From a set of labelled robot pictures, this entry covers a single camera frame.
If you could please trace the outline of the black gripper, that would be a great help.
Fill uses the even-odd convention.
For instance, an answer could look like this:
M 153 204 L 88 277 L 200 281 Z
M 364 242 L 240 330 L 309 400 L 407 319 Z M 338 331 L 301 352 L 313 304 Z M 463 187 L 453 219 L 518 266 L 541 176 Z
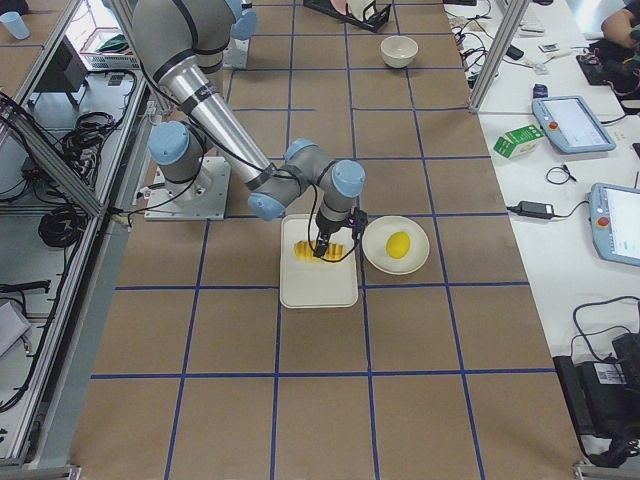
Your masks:
M 316 215 L 318 235 L 314 247 L 314 256 L 322 259 L 330 245 L 330 238 L 342 228 L 352 231 L 353 239 L 361 239 L 368 225 L 368 214 L 357 207 L 347 211 L 335 211 L 326 205 L 322 205 Z

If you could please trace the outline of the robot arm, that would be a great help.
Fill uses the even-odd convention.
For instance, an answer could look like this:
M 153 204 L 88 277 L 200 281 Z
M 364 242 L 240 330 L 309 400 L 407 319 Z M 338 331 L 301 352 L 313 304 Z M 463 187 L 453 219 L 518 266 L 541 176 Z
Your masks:
M 365 170 L 353 160 L 333 159 L 305 138 L 291 144 L 284 165 L 276 167 L 234 116 L 210 77 L 248 12 L 237 1 L 140 1 L 132 20 L 134 50 L 153 82 L 171 93 L 236 170 L 256 216 L 273 220 L 308 187 L 322 190 L 318 234 L 304 242 L 314 257 L 328 258 L 331 236 L 341 229 L 351 229 L 354 242 L 362 239 L 368 219 L 355 200 Z

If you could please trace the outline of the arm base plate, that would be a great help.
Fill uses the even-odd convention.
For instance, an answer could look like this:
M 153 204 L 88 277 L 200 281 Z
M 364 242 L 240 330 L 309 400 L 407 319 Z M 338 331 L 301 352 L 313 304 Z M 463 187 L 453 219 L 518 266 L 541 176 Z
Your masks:
M 251 36 L 231 32 L 229 43 L 223 52 L 224 69 L 245 69 Z
M 156 169 L 158 188 L 151 189 L 144 217 L 149 221 L 223 220 L 230 179 L 230 165 L 222 157 L 206 156 L 193 184 L 167 182 Z

